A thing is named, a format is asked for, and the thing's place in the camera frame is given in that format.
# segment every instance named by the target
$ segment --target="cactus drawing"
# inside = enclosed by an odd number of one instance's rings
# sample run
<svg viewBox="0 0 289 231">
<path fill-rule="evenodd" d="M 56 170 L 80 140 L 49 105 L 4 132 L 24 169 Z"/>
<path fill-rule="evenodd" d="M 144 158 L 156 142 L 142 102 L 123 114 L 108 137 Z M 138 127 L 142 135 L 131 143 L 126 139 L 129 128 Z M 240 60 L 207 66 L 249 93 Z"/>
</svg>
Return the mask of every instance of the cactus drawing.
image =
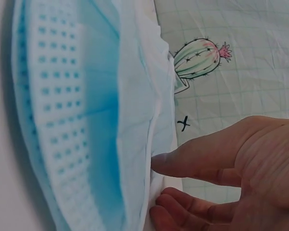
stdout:
<svg viewBox="0 0 289 231">
<path fill-rule="evenodd" d="M 230 45 L 226 42 L 218 49 L 208 38 L 195 39 L 185 44 L 174 56 L 176 72 L 175 94 L 189 88 L 188 81 L 214 71 L 224 58 L 231 61 Z"/>
</svg>

